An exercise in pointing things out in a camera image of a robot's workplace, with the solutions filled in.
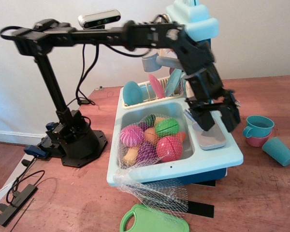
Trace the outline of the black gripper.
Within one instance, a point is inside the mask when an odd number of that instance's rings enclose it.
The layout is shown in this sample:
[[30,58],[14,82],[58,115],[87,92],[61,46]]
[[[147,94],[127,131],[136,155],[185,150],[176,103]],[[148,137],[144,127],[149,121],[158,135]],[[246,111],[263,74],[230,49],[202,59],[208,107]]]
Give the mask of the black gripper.
[[202,68],[187,78],[193,97],[187,99],[190,112],[204,131],[215,124],[210,111],[220,111],[221,120],[228,132],[241,122],[238,106],[232,89],[225,89],[213,64]]

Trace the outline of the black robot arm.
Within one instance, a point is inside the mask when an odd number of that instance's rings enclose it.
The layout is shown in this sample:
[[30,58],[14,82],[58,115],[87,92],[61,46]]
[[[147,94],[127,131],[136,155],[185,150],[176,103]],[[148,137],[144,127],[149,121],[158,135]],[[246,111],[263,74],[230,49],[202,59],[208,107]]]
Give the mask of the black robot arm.
[[240,123],[240,114],[232,90],[224,89],[214,66],[215,58],[207,41],[196,42],[178,23],[143,23],[130,20],[120,28],[77,30],[69,23],[45,19],[31,29],[8,26],[0,31],[3,39],[15,43],[20,54],[31,56],[37,63],[54,102],[59,118],[37,151],[59,157],[65,166],[83,167],[98,159],[107,145],[100,130],[92,130],[79,111],[71,111],[62,96],[48,59],[54,47],[77,44],[123,46],[129,51],[137,48],[169,48],[188,75],[194,97],[188,98],[189,111],[202,129],[209,130],[214,121],[212,111],[220,111],[227,131]]

